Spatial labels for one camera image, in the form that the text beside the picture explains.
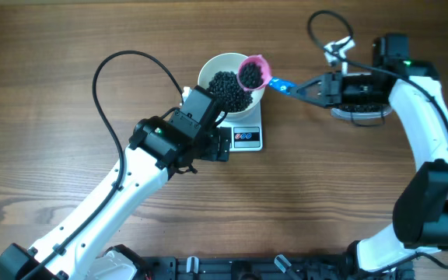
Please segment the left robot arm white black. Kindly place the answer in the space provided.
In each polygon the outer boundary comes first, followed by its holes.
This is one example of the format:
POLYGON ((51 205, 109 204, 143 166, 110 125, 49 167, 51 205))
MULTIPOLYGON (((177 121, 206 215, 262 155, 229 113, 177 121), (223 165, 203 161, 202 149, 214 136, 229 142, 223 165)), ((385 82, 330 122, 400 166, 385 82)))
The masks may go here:
POLYGON ((141 120, 120 159, 48 234, 0 256, 0 279, 87 279, 100 273, 97 255, 132 212, 176 173, 194 173, 196 159, 226 161, 230 128, 175 113, 141 120))

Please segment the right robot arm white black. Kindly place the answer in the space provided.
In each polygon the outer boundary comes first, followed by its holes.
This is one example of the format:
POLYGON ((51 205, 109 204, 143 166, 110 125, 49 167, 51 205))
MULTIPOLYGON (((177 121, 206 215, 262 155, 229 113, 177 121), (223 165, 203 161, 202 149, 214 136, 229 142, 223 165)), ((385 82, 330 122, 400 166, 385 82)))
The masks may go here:
POLYGON ((287 95, 319 107, 390 107, 408 137, 416 174, 394 205, 392 223, 356 242, 359 276, 381 275, 448 250, 448 110, 439 75, 433 64, 411 60, 407 37, 396 33, 375 39, 367 70, 362 75, 331 72, 283 86, 287 95))

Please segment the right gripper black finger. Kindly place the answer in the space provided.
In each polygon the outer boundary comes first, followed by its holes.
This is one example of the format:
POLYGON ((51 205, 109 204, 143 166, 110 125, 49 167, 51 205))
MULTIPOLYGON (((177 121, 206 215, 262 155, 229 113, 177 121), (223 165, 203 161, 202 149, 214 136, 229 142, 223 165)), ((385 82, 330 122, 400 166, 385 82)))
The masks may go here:
POLYGON ((305 82, 294 85, 289 89, 289 94, 298 96, 320 96, 324 90, 325 82, 325 75, 319 75, 305 82))
POLYGON ((304 103, 309 103, 317 107, 330 107, 331 102, 327 96, 325 96, 322 92, 315 91, 296 91, 289 92, 289 96, 303 101, 304 103))

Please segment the pink scoop blue handle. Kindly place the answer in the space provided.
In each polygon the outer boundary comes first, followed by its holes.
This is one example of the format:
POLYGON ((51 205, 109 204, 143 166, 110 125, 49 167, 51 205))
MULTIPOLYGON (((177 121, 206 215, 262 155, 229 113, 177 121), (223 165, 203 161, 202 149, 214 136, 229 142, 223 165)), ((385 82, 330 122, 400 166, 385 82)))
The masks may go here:
POLYGON ((261 54, 248 56, 240 64, 236 78, 245 91, 259 90, 269 86, 282 94, 289 95, 290 89, 296 86, 293 82, 273 77, 270 65, 261 54))

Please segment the black beans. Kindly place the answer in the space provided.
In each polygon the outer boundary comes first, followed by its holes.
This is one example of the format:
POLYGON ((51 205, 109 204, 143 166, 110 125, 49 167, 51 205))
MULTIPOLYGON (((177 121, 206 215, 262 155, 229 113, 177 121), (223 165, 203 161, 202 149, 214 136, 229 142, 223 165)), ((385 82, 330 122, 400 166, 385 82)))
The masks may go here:
POLYGON ((251 91, 245 91, 240 87, 234 72, 217 72, 207 90, 225 104, 228 113, 246 110, 252 102, 251 91))

